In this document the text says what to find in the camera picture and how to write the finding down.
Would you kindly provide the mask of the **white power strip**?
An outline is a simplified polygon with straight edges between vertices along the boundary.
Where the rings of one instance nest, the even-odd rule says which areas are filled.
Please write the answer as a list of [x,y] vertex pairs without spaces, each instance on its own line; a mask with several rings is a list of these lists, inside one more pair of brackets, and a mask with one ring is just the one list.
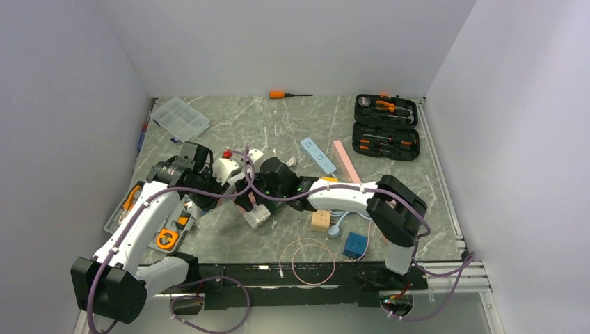
[[236,182],[238,182],[239,180],[242,180],[242,179],[244,179],[244,178],[245,178],[245,176],[246,176],[246,174],[245,174],[244,172],[241,172],[241,173],[238,173],[238,174],[236,174],[236,175],[233,175],[232,177],[230,177],[230,178],[228,179],[228,184],[229,184],[229,185],[235,185],[235,184],[236,184]]

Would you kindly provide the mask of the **clear plastic screw box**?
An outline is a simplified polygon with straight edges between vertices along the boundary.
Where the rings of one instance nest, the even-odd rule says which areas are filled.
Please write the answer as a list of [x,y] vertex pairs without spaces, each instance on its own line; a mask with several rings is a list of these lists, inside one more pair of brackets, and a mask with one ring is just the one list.
[[209,118],[179,97],[173,97],[151,113],[160,127],[181,142],[201,135],[210,126]]

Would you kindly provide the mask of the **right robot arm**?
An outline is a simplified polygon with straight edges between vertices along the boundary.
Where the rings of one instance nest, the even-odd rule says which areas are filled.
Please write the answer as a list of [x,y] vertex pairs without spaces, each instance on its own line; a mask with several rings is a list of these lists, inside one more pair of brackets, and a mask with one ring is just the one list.
[[284,202],[296,211],[340,210],[368,215],[388,240],[383,279],[399,289],[410,280],[420,228],[428,206],[416,193],[392,175],[360,184],[331,182],[319,177],[298,176],[276,157],[267,159],[255,176],[241,175],[234,183],[240,194],[235,203],[253,209],[258,205]]

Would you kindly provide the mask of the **pink power strip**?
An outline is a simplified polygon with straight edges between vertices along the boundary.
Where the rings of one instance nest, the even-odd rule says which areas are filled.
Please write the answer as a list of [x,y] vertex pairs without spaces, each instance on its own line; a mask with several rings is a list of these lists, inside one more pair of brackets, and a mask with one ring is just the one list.
[[353,163],[349,155],[347,154],[342,142],[340,140],[334,140],[332,142],[332,149],[348,181],[356,184],[361,183],[362,181],[356,169],[354,168]]

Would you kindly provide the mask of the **blue cube adapter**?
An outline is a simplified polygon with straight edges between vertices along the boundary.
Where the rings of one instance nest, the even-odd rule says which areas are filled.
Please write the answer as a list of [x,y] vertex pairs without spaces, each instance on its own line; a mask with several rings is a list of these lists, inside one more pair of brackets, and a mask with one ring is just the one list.
[[343,256],[354,260],[362,258],[367,250],[368,240],[364,235],[350,232],[344,243]]

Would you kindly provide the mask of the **black tool case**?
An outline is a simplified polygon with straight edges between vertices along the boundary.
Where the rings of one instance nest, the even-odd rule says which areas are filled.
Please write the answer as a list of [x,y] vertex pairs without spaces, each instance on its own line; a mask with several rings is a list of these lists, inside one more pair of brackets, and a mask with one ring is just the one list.
[[[371,105],[358,105],[359,95],[371,100]],[[398,96],[359,94],[354,100],[352,147],[355,152],[368,157],[394,161],[413,161],[420,155],[418,108],[415,102]],[[390,113],[375,109],[375,102],[383,100],[413,110]]]

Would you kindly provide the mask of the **yellow cube adapter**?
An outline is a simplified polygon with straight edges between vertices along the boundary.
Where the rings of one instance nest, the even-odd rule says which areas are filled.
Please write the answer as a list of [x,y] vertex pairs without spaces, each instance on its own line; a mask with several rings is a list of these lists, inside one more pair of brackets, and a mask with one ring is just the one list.
[[328,182],[339,182],[339,180],[336,177],[323,176],[323,177],[321,177],[321,179],[326,180]]

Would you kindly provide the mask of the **pink cube adapter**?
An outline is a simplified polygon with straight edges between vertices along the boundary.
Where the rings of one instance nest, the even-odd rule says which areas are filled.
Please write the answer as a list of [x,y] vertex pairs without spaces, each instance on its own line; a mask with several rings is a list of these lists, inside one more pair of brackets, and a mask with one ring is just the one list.
[[237,196],[234,203],[242,208],[245,212],[251,212],[254,208],[255,201],[252,201],[250,194],[243,194]]

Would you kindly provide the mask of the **white cube adapter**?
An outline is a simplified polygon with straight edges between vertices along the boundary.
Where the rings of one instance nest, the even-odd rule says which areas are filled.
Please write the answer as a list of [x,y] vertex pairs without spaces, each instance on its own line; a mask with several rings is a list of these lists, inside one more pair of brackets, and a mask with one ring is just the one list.
[[255,205],[251,211],[244,212],[243,217],[252,229],[257,229],[268,218],[271,212],[264,205]]

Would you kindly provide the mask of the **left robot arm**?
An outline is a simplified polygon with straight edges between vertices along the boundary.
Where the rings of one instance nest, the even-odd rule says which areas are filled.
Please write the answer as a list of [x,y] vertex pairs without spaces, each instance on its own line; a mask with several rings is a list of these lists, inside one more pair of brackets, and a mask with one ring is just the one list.
[[193,255],[173,253],[147,267],[140,262],[160,225],[183,198],[200,209],[215,208],[229,185],[216,180],[212,165],[209,148],[186,142],[179,154],[150,169],[121,226],[91,258],[77,258],[70,269],[81,310],[130,324],[150,297],[172,286],[191,292],[199,285],[199,263]]

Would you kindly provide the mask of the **grey tool case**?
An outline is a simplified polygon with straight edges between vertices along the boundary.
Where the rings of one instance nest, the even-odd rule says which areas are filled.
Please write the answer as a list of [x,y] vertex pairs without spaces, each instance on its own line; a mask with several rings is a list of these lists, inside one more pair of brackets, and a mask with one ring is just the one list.
[[[137,181],[129,188],[119,208],[112,213],[105,223],[104,230],[113,234],[139,199],[144,181]],[[188,195],[183,195],[174,209],[170,210],[166,218],[157,228],[149,247],[166,254],[176,251],[184,235],[193,227],[193,224],[201,215],[201,209],[197,207]]]

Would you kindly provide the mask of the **peach cube adapter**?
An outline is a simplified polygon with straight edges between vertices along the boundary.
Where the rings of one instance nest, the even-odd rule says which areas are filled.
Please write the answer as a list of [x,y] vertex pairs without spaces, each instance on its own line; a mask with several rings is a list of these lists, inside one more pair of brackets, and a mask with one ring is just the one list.
[[310,229],[314,232],[328,232],[331,222],[331,212],[318,210],[311,214]]

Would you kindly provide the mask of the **light blue plug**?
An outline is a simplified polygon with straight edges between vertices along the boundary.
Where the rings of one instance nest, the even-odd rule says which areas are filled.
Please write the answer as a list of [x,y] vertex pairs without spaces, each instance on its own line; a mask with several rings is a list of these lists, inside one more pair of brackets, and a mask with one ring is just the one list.
[[324,151],[310,138],[300,141],[301,147],[308,154],[309,158],[321,169],[326,176],[335,177],[337,170],[335,164],[326,156]]

